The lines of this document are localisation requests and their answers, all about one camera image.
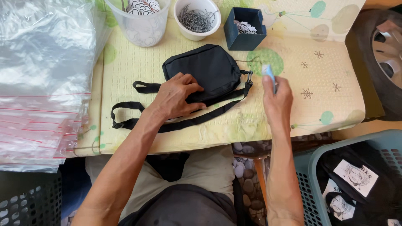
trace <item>pants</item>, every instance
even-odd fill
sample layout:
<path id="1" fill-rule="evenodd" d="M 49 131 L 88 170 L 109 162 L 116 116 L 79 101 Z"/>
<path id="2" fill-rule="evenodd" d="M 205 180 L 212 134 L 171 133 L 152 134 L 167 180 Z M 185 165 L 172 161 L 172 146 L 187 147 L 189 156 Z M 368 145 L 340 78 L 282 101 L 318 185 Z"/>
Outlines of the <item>pants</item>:
<path id="1" fill-rule="evenodd" d="M 85 168 L 92 184 L 110 157 L 111 155 L 100 155 L 86 158 Z M 184 164 L 181 179 L 174 182 L 164 180 L 151 165 L 144 162 L 120 220 L 138 211 L 151 198 L 175 184 L 192 184 L 207 191 L 219 192 L 227 195 L 233 202 L 233 158 L 231 145 L 191 151 Z"/>

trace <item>person's left hand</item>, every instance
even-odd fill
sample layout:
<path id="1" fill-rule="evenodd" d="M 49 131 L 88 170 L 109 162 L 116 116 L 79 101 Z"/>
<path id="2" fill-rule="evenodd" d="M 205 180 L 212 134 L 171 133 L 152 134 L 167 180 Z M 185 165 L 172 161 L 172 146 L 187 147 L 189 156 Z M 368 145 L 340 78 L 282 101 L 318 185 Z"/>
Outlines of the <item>person's left hand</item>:
<path id="1" fill-rule="evenodd" d="M 148 109 L 155 111 L 164 121 L 206 109 L 204 103 L 186 102 L 188 95 L 197 91 L 204 91 L 204 88 L 198 85 L 192 75 L 178 73 L 160 86 L 155 100 Z"/>

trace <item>wheel rim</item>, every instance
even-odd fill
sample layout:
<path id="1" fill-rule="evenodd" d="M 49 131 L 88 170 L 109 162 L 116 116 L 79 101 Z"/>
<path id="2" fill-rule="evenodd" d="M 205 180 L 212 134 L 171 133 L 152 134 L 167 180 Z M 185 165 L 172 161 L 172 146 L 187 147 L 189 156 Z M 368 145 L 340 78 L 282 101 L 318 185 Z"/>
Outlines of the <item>wheel rim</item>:
<path id="1" fill-rule="evenodd" d="M 402 29 L 376 30 L 372 48 L 378 66 L 393 84 L 402 88 Z"/>

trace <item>snowflake drawing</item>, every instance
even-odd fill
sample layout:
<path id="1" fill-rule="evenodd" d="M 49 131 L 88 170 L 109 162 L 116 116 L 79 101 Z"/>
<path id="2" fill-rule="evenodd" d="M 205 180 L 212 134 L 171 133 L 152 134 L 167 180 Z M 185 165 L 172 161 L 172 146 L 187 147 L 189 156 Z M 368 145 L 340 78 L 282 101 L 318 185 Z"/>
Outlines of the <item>snowflake drawing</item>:
<path id="1" fill-rule="evenodd" d="M 332 88 L 335 88 L 335 92 L 336 92 L 336 90 L 340 91 L 339 88 L 342 88 L 342 87 L 338 86 L 338 83 L 337 84 L 332 83 L 332 84 L 334 85 L 334 86 L 332 86 Z"/>
<path id="2" fill-rule="evenodd" d="M 303 66 L 303 68 L 308 68 L 308 63 L 306 62 L 301 62 L 301 65 Z"/>
<path id="3" fill-rule="evenodd" d="M 314 51 L 314 55 L 317 57 L 317 58 L 320 58 L 320 59 L 322 59 L 323 57 L 324 57 L 324 54 L 321 52 L 321 51 Z"/>
<path id="4" fill-rule="evenodd" d="M 311 99 L 311 95 L 313 95 L 312 92 L 310 92 L 310 89 L 303 89 L 303 91 L 300 93 L 301 95 L 304 96 L 304 98 L 310 98 Z"/>

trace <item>dark blue cardboard box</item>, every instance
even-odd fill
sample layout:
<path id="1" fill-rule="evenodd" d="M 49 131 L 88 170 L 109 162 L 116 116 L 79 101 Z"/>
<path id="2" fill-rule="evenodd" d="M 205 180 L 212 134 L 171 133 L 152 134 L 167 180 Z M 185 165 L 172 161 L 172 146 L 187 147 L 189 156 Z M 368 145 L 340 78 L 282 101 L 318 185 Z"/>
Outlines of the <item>dark blue cardboard box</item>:
<path id="1" fill-rule="evenodd" d="M 240 34 L 234 21 L 245 21 L 255 27 L 257 34 Z M 224 25 L 229 50 L 254 50 L 267 36 L 260 9 L 233 7 Z"/>

